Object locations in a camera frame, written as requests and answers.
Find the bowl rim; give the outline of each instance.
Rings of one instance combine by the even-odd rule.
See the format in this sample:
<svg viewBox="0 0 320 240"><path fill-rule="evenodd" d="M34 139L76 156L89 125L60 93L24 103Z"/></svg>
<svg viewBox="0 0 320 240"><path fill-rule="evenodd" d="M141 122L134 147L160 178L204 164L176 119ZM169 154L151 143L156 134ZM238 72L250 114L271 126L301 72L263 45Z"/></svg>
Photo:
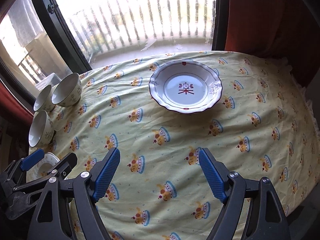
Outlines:
<svg viewBox="0 0 320 240"><path fill-rule="evenodd" d="M42 103L42 105L40 105L38 108L36 108L36 107L35 107L35 104L36 104L39 96L40 96L42 93L44 94L44 93L46 92L47 87L51 87L51 88L50 88L50 90L49 90L49 92L48 92L48 94L47 94L47 97L46 97L45 101ZM50 95L51 90L52 90L52 85L51 85L51 84L45 86L44 89L41 90L41 92L39 93L39 95L38 95L37 98L36 98L35 103L33 104L33 110L34 110L34 111L38 111L38 110L44 105L44 103L46 102L48 96Z"/></svg>
<svg viewBox="0 0 320 240"><path fill-rule="evenodd" d="M161 71L161 67L163 67L163 66L167 66L167 67L169 66L170 67L170 65L174 65L174 64L179 63L179 62L189 62L189 63L195 64L195 65L197 65L199 67L203 67L205 70L209 71L213 76L215 76L215 78L217 78L220 81L221 92L220 92L220 96L217 99L217 101L215 101L215 102L213 101L214 103L207 104L207 105L205 105L205 107L202 107L202 108L197 109L197 110L192 110L192 109L185 110L185 109L178 108L178 107L171 106L171 105L167 104L159 96L157 97L158 100L153 97L153 94L155 94L155 92L156 92L155 91L155 85L151 83L151 81L155 79L153 76L155 76L155 74L158 74ZM167 63L162 64L151 75L148 85L149 85L149 93L150 93L151 97L158 103L158 105L160 105L160 106L162 106L162 107L164 107L164 108L166 108L166 109L168 109L170 111L173 111L173 112L176 112L176 113L180 113L180 114L199 113L199 112L203 112L206 109L209 109L209 108L213 107L216 103L218 103L220 101L220 99L222 97L222 91L223 91L222 81L221 81L220 77L215 73L215 71L213 71L213 69L208 67L207 65L205 65L203 63L200 63L198 61L192 60L192 59L172 60L172 61L169 61Z"/></svg>
<svg viewBox="0 0 320 240"><path fill-rule="evenodd" d="M45 130L45 126L46 126L46 124L47 124L47 119L48 119L48 117L47 117L47 115L48 115L47 112L46 112L45 110L42 110L42 111L38 112L38 114L36 115L36 117L33 119L32 123L31 123L30 130L29 130L29 135L28 135L28 136L30 136L31 128L33 128L33 126L35 126L35 123L36 123L35 120L38 120L38 119L42 118L42 116L43 116L44 114L45 114L45 125L44 125L44 129L43 129L43 131L42 131L42 133L41 133L41 136L40 136L39 140L38 140L34 145L31 145L30 139L28 138L30 147L35 147L35 146L39 143L39 141L41 140L41 138L42 138L42 136L43 136L43 133L44 133L44 130Z"/></svg>
<svg viewBox="0 0 320 240"><path fill-rule="evenodd" d="M52 102L54 105L60 104L60 103L61 103L63 100L65 100L65 99L71 94L71 92L75 89L76 85L75 85L75 87L70 91L70 93L69 93L68 95L66 95L66 97L63 98L63 100L61 100L60 102L54 103L54 102L52 101L52 97L53 97L55 91L57 90L57 88L58 88L63 82L66 82L67 78L70 77L70 76L72 76L72 75L77 75L77 76L78 76L78 80L77 80L76 85L78 84L78 81L80 80L78 73L71 73L70 75L66 76L63 80L61 80L61 82L60 82L60 83L58 84L58 86L55 88L55 90L54 90L54 92L52 93L52 96L51 96L51 102Z"/></svg>

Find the curtain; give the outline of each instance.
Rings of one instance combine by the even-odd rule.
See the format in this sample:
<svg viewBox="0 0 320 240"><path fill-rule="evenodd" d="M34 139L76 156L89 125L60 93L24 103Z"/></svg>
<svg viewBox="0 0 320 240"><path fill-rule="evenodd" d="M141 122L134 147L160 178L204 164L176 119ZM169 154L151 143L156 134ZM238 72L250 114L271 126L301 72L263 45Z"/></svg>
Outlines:
<svg viewBox="0 0 320 240"><path fill-rule="evenodd" d="M320 27L302 0L230 0L225 50L287 57L307 86L319 69Z"/></svg>
<svg viewBox="0 0 320 240"><path fill-rule="evenodd" d="M8 15L23 48L44 31L31 0L16 0Z"/></svg>
<svg viewBox="0 0 320 240"><path fill-rule="evenodd" d="M0 115L11 123L19 123L21 129L28 130L33 116L20 105L1 82L0 95Z"/></svg>

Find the ceramic bowl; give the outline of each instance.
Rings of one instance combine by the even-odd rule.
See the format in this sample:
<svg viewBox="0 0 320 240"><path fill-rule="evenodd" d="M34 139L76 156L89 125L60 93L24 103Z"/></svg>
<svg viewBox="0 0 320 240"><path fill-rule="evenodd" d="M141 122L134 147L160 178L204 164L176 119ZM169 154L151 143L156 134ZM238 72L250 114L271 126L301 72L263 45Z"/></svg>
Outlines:
<svg viewBox="0 0 320 240"><path fill-rule="evenodd" d="M38 115L38 113L39 113L39 112L35 112L35 113L34 113L34 115L33 115L33 119L35 119L35 118L36 118L36 116Z"/></svg>
<svg viewBox="0 0 320 240"><path fill-rule="evenodd" d="M78 73L66 76L52 94L52 103L62 107L75 105L81 98L82 84Z"/></svg>
<svg viewBox="0 0 320 240"><path fill-rule="evenodd" d="M29 131L29 145L30 147L45 147L49 145L53 135L53 123L47 112L42 110L32 121Z"/></svg>
<svg viewBox="0 0 320 240"><path fill-rule="evenodd" d="M221 80L208 66L193 60L176 60L158 67L149 81L153 99L182 114L201 112L222 95Z"/></svg>
<svg viewBox="0 0 320 240"><path fill-rule="evenodd" d="M49 112L54 109L55 104L51 101L52 97L52 85L47 85L38 95L35 104L33 105L34 111L46 111Z"/></svg>
<svg viewBox="0 0 320 240"><path fill-rule="evenodd" d="M39 179L47 175L47 172L59 162L59 158L53 153L48 152L43 159L35 165L34 172L31 174L31 180Z"/></svg>

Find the table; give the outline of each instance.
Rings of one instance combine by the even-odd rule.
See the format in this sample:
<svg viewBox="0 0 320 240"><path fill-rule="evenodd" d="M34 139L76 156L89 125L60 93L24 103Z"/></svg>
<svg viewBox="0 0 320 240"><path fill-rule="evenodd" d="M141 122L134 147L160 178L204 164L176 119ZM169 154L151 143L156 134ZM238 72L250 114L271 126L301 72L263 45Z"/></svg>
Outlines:
<svg viewBox="0 0 320 240"><path fill-rule="evenodd" d="M153 71L181 59L201 62L219 75L223 94L214 107L179 114L151 98ZM318 181L320 163L311 115L289 71L290 66L218 51L168 53L95 69L81 75L77 105L49 114L57 136L45 151L60 159L76 153L73 178L111 147L119 148L119 167L97 203L113 239L207 238L222 205L198 163L202 147L244 178L268 176L288 215ZM248 206L245 200L235 239ZM78 238L84 239L73 202L71 212Z"/></svg>

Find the balcony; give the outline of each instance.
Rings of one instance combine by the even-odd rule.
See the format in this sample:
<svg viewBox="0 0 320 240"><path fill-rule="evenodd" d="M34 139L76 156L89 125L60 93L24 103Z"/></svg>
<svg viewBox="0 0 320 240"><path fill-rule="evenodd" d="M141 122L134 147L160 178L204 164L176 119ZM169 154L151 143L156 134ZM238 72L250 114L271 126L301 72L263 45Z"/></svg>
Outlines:
<svg viewBox="0 0 320 240"><path fill-rule="evenodd" d="M92 68L161 53L211 50L215 0L102 0L73 15L61 11Z"/></svg>

